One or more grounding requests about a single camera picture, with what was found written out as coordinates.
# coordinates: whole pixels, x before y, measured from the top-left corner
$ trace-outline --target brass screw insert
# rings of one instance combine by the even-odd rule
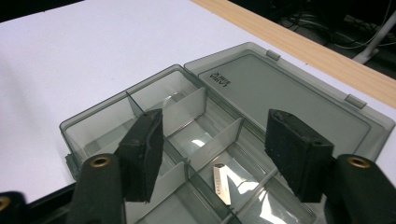
[[[90,162],[90,165],[92,167],[102,167],[102,166],[106,166],[110,163],[110,158],[106,157],[106,156],[102,156],[102,157],[98,157],[95,158],[94,160],[92,160]]]
[[[365,169],[365,168],[369,168],[371,166],[371,164],[367,160],[361,159],[359,157],[348,157],[347,161],[351,165],[354,165],[354,166],[359,167],[359,168],[364,168]]]

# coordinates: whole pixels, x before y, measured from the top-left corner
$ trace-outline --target white table surface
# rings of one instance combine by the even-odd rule
[[[396,110],[187,0],[87,0],[0,23],[0,192],[72,182],[59,124],[172,64],[255,42],[396,120]],[[396,132],[377,160],[396,185]]]

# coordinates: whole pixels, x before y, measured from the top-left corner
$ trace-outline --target box lid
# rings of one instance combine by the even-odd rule
[[[334,143],[335,157],[357,154],[375,160],[395,126],[357,97],[254,43],[184,66],[264,130],[269,109],[294,114]]]

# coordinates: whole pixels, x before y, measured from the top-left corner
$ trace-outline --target embossed label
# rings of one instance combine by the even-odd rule
[[[226,87],[231,84],[231,81],[226,77],[222,76],[220,73],[213,73],[210,77],[215,80],[217,83],[222,85],[222,87]]]

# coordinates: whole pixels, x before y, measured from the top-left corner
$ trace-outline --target gray translucent plastic box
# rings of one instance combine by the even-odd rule
[[[127,203],[128,223],[322,223],[322,204],[300,203],[264,152],[270,108],[288,111],[335,145],[334,157],[375,160],[395,123],[283,60],[246,43],[173,65],[64,121],[74,177],[112,153],[137,118],[163,109],[163,164],[151,203]],[[214,189],[225,164],[231,205]]]

